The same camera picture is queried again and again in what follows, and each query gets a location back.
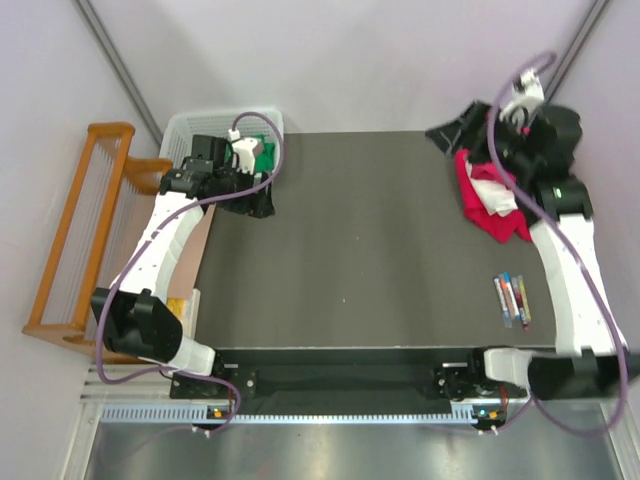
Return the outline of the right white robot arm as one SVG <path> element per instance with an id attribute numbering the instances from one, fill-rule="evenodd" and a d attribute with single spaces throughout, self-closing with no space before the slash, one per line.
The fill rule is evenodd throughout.
<path id="1" fill-rule="evenodd" d="M 571 172 L 582 138 L 574 110 L 518 106 L 490 118 L 472 102 L 425 136 L 460 165 L 464 184 L 488 180 L 514 197 L 541 258 L 556 321 L 555 351 L 481 349 L 467 370 L 469 388 L 487 396 L 502 383 L 537 400 L 605 398 L 625 393 L 639 377 L 639 354 L 627 345 L 610 311 L 595 253 L 594 210 L 586 185 Z"/>

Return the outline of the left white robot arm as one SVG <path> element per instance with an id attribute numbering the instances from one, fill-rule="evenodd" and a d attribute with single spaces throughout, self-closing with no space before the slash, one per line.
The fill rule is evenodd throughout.
<path id="1" fill-rule="evenodd" d="M 216 351 L 190 338 L 167 305 L 168 290 L 182 252 L 211 206 L 257 218 L 275 209 L 270 186 L 277 171 L 275 145 L 261 136 L 197 135 L 190 155 L 165 173 L 154 208 L 122 272 L 91 298 L 97 340 L 111 353 L 192 374 L 205 396 L 226 387 Z"/>

